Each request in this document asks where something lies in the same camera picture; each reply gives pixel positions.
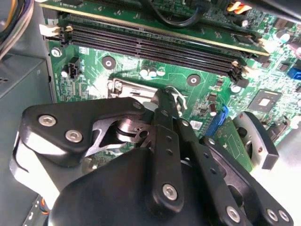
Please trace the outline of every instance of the wire bundle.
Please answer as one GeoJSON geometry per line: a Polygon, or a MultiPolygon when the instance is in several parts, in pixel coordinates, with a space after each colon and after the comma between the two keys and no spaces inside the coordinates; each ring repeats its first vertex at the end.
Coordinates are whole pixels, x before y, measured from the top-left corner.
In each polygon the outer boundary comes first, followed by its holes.
{"type": "Polygon", "coordinates": [[[12,0],[4,30],[0,32],[0,60],[26,30],[33,14],[34,0],[12,0]]]}
{"type": "Polygon", "coordinates": [[[232,12],[234,11],[235,14],[242,14],[246,11],[249,11],[250,9],[252,9],[251,6],[242,4],[240,1],[236,1],[235,3],[231,3],[229,5],[229,7],[227,7],[227,11],[228,12],[232,12]]]}
{"type": "Polygon", "coordinates": [[[49,211],[47,211],[47,210],[45,209],[45,206],[46,206],[46,205],[45,205],[45,199],[42,198],[41,203],[40,203],[40,210],[41,210],[42,214],[48,215],[48,214],[49,214],[49,211]]]}
{"type": "Polygon", "coordinates": [[[188,26],[192,26],[195,23],[197,23],[200,18],[203,16],[203,14],[208,11],[209,7],[210,7],[210,3],[208,1],[202,1],[202,0],[197,0],[196,1],[196,11],[194,13],[194,15],[190,18],[188,18],[185,21],[171,21],[168,20],[167,18],[165,18],[158,9],[156,9],[156,7],[154,6],[154,4],[152,3],[151,0],[139,0],[141,5],[143,6],[143,8],[145,9],[145,11],[147,13],[152,14],[156,20],[158,20],[160,23],[162,23],[163,25],[167,26],[167,27],[171,27],[171,28],[177,28],[177,29],[181,29],[181,28],[185,28],[188,26]]]}

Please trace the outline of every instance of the capacitor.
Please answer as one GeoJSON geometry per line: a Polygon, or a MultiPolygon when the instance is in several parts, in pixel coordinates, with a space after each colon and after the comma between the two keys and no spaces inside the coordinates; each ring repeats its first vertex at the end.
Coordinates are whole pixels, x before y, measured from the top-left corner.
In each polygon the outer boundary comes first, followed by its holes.
{"type": "Polygon", "coordinates": [[[281,43],[287,43],[290,38],[290,34],[288,34],[286,31],[279,31],[274,35],[274,39],[281,43]]]}
{"type": "Polygon", "coordinates": [[[63,68],[62,68],[62,71],[61,71],[61,76],[63,78],[67,78],[69,75],[69,68],[68,68],[68,65],[65,65],[63,68]]]}
{"type": "Polygon", "coordinates": [[[249,25],[248,20],[235,20],[233,23],[240,27],[247,27],[249,25]]]}
{"type": "Polygon", "coordinates": [[[209,105],[209,113],[212,117],[216,116],[216,107],[215,104],[209,105]]]}
{"type": "Polygon", "coordinates": [[[150,76],[152,79],[156,78],[156,76],[157,76],[157,69],[154,68],[154,67],[150,68],[149,76],[150,76]]]}
{"type": "Polygon", "coordinates": [[[237,85],[232,85],[230,87],[231,90],[231,94],[237,94],[241,91],[241,87],[237,86],[237,85]]]}
{"type": "Polygon", "coordinates": [[[157,76],[164,76],[165,75],[165,68],[164,67],[160,67],[157,70],[157,76]]]}
{"type": "Polygon", "coordinates": [[[141,66],[139,74],[141,75],[141,77],[146,78],[149,75],[148,67],[141,66]]]}

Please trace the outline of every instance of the black cable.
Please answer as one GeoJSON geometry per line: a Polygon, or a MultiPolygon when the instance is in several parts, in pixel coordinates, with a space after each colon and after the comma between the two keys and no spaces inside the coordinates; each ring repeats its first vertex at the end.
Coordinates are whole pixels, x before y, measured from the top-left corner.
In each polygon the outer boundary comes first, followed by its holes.
{"type": "Polygon", "coordinates": [[[142,4],[142,7],[144,8],[145,11],[147,11],[148,13],[151,13],[156,20],[158,20],[160,23],[162,23],[163,25],[167,26],[167,27],[171,27],[171,28],[185,28],[191,25],[194,25],[195,23],[197,23],[200,18],[203,16],[204,12],[206,11],[205,5],[207,2],[204,2],[204,5],[197,5],[196,8],[196,12],[194,13],[194,15],[192,17],[190,17],[189,19],[185,20],[185,21],[171,21],[166,19],[157,9],[156,7],[152,4],[152,2],[150,0],[139,0],[140,3],[142,4]]]}
{"type": "Polygon", "coordinates": [[[18,22],[18,18],[22,11],[23,4],[24,4],[24,0],[18,1],[18,5],[15,9],[15,12],[13,14],[11,22],[9,23],[9,25],[7,26],[7,28],[5,30],[0,32],[0,43],[3,42],[9,36],[9,34],[13,31],[16,23],[18,22]]]}

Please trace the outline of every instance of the green circuit board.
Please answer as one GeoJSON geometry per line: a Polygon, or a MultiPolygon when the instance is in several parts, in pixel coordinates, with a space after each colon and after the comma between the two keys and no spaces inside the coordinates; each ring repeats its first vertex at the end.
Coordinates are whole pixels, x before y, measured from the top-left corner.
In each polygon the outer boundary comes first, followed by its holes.
{"type": "Polygon", "coordinates": [[[222,145],[248,172],[254,168],[250,158],[247,157],[245,146],[237,133],[236,127],[230,117],[217,129],[214,138],[222,145]]]}
{"type": "MultiPolygon", "coordinates": [[[[162,10],[173,12],[178,15],[189,16],[194,12],[189,7],[183,6],[182,0],[157,0],[155,1],[155,4],[162,10]]],[[[91,16],[93,18],[111,18],[113,21],[123,21],[125,25],[139,24],[143,31],[152,27],[158,31],[168,32],[168,34],[176,33],[181,37],[193,37],[195,40],[217,44],[221,47],[230,47],[234,50],[243,49],[247,52],[268,55],[267,51],[261,45],[246,45],[240,43],[233,38],[233,34],[226,30],[217,31],[215,28],[210,28],[208,26],[204,26],[204,28],[199,31],[192,29],[168,29],[153,19],[145,17],[143,13],[133,13],[133,11],[125,9],[118,10],[116,8],[110,8],[105,5],[87,1],[78,6],[70,6],[56,0],[48,0],[44,2],[42,6],[70,13],[64,20],[60,19],[60,23],[68,23],[70,21],[82,24],[91,23],[85,21],[81,15],[91,16]]],[[[208,105],[211,103],[208,100],[209,94],[216,95],[215,105],[217,111],[220,111],[222,104],[225,104],[229,109],[229,116],[232,118],[241,111],[250,111],[254,113],[267,128],[272,124],[281,121],[283,116],[292,120],[295,116],[301,114],[301,108],[297,104],[301,99],[301,93],[296,92],[296,89],[301,85],[301,82],[293,80],[287,75],[288,70],[295,64],[297,58],[288,45],[279,45],[274,41],[274,36],[279,31],[278,28],[274,27],[276,19],[277,18],[274,16],[267,15],[255,9],[248,13],[249,25],[244,31],[252,31],[262,35],[265,40],[271,42],[271,45],[275,45],[275,48],[273,53],[271,53],[270,64],[268,67],[263,66],[253,59],[245,59],[247,63],[246,71],[248,72],[244,73],[243,76],[247,78],[250,83],[245,89],[242,89],[236,94],[231,92],[230,88],[233,83],[229,78],[214,73],[76,45],[68,45],[62,48],[60,42],[53,40],[49,41],[49,51],[53,48],[58,48],[62,52],[60,57],[50,55],[56,101],[65,102],[107,98],[108,79],[119,78],[154,88],[164,88],[166,86],[175,87],[186,97],[187,101],[188,109],[184,111],[182,117],[191,123],[198,137],[201,137],[206,133],[213,119],[208,111],[202,115],[199,114],[200,109],[208,109],[208,105]],[[101,59],[106,56],[111,56],[115,59],[116,67],[113,70],[107,70],[102,65],[101,59]],[[61,70],[63,66],[73,57],[78,57],[80,59],[79,77],[77,79],[62,77],[61,70]],[[287,64],[288,67],[285,70],[281,70],[281,66],[284,63],[287,64]],[[161,74],[151,80],[146,80],[139,74],[142,66],[155,68],[157,71],[164,72],[164,75],[161,74]],[[200,76],[201,82],[199,85],[192,87],[187,84],[186,80],[191,74],[200,76]],[[217,86],[217,81],[222,81],[222,86],[217,86]],[[267,113],[250,110],[248,108],[258,91],[261,89],[281,94],[281,98],[276,102],[271,111],[267,113]]],[[[242,30],[242,28],[233,27],[222,12],[214,6],[212,6],[212,8],[204,15],[204,20],[210,21],[211,23],[214,22],[218,26],[224,25],[231,29],[237,29],[238,31],[242,30]]],[[[53,24],[53,20],[46,20],[46,23],[53,24]]],[[[103,26],[101,23],[97,22],[97,20],[93,22],[93,25],[111,30],[115,29],[115,32],[150,36],[145,32],[133,31],[130,28],[114,28],[113,26],[111,27],[110,24],[103,26]]],[[[285,28],[285,30],[294,40],[300,40],[301,30],[296,24],[290,28],[285,28]]],[[[289,127],[285,133],[277,139],[275,144],[277,145],[291,129],[292,128],[289,127]]],[[[109,161],[110,159],[115,158],[115,156],[118,156],[120,151],[124,152],[128,149],[129,146],[126,146],[121,150],[103,152],[99,157],[109,161]]]]}

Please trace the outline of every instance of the white label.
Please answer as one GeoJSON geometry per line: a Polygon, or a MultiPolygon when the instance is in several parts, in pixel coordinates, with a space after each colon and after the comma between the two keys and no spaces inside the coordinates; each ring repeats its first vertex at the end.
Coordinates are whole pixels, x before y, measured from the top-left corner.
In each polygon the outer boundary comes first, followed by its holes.
{"type": "Polygon", "coordinates": [[[89,48],[86,47],[80,47],[79,48],[79,53],[89,55],[89,48]]]}
{"type": "Polygon", "coordinates": [[[193,129],[199,130],[202,127],[203,123],[201,121],[193,121],[193,120],[191,120],[190,121],[190,125],[192,126],[193,129]]]}

